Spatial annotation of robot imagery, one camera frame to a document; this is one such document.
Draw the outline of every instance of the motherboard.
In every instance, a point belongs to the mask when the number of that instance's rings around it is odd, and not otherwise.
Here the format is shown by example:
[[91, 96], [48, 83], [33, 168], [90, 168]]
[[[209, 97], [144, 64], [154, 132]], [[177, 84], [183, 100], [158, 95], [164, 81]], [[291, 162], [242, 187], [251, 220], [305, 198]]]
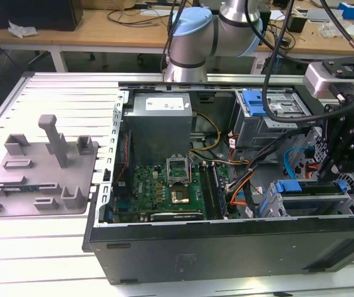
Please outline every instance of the motherboard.
[[212, 216], [211, 205], [214, 204], [207, 201], [208, 192], [213, 193], [214, 199], [224, 209], [222, 190], [230, 180], [227, 167], [190, 164], [187, 183], [173, 183], [173, 178], [183, 178], [185, 174], [184, 164], [171, 167], [166, 164], [137, 165], [134, 168], [132, 195], [128, 199], [120, 197], [116, 201], [113, 221], [168, 221], [185, 220], [188, 217], [206, 220]]

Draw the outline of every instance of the desk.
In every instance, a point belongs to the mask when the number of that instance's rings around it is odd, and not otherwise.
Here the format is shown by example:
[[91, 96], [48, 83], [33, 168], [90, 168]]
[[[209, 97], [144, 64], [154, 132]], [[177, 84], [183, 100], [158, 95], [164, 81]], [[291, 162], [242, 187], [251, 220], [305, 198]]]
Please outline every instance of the desk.
[[[44, 141], [37, 122], [39, 115], [49, 113], [58, 117], [58, 131], [67, 141], [88, 134], [102, 146], [95, 165], [98, 170], [111, 138], [117, 82], [161, 79], [160, 74], [108, 73], [38, 73], [20, 79], [0, 107], [0, 161], [10, 133], [25, 133], [29, 142]], [[211, 82], [238, 84], [258, 79], [263, 77], [209, 75]], [[288, 79], [291, 76], [275, 75], [271, 83], [285, 84]], [[94, 172], [92, 183], [98, 184], [102, 176]], [[87, 212], [0, 218], [0, 296], [276, 296], [273, 292], [281, 291], [294, 297], [354, 296], [354, 263], [336, 273], [111, 286], [94, 254], [81, 250]]]
[[[296, 7], [313, 8], [311, 4], [297, 1]], [[122, 20], [148, 19], [142, 15], [123, 17]], [[301, 34], [294, 33], [296, 46], [290, 51], [295, 58], [326, 59], [354, 54], [354, 50], [342, 38], [323, 38], [318, 32], [319, 24], [307, 23]], [[6, 50], [43, 50], [52, 55], [58, 72], [66, 72], [63, 51], [93, 51], [101, 53], [152, 53], [160, 54], [166, 42], [166, 27], [131, 28], [124, 27], [106, 18], [103, 10], [84, 10], [84, 16], [74, 32], [39, 30], [34, 37], [17, 38], [7, 30], [0, 30], [0, 46]], [[256, 62], [252, 73], [261, 71], [270, 51], [259, 46], [253, 54]]]

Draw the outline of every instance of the gray 3d printed holder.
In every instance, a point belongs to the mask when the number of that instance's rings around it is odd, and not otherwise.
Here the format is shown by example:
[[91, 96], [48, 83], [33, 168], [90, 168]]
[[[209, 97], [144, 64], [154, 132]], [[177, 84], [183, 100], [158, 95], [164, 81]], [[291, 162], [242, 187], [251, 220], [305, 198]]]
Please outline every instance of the gray 3d printed holder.
[[86, 210], [98, 143], [90, 136], [66, 142], [56, 117], [38, 121], [49, 143], [29, 143], [24, 134], [5, 141], [0, 165], [0, 217], [62, 215]]

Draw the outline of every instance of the open computer tower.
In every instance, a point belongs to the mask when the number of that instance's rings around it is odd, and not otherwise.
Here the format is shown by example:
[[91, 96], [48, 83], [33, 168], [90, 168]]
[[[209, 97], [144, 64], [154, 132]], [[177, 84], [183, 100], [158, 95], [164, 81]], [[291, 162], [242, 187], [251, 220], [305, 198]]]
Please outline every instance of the open computer tower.
[[[260, 89], [120, 85], [83, 245], [110, 283], [333, 272], [354, 260], [354, 174], [318, 181], [321, 127], [271, 121]], [[279, 115], [324, 109], [303, 85], [268, 97]]]

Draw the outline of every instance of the table leg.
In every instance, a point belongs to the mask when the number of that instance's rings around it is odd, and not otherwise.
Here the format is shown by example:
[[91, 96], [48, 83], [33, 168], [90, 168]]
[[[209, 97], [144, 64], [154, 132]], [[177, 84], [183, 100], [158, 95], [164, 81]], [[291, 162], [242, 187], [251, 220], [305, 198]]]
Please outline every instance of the table leg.
[[265, 61], [269, 56], [269, 53], [258, 52], [255, 53], [255, 55], [256, 57], [254, 59], [250, 74], [261, 74], [262, 69], [264, 68]]
[[101, 66], [103, 66], [103, 68], [108, 66], [107, 53], [101, 53]]
[[54, 67], [56, 68], [56, 72], [68, 72], [63, 53], [57, 49], [52, 49], [50, 52], [52, 55]]

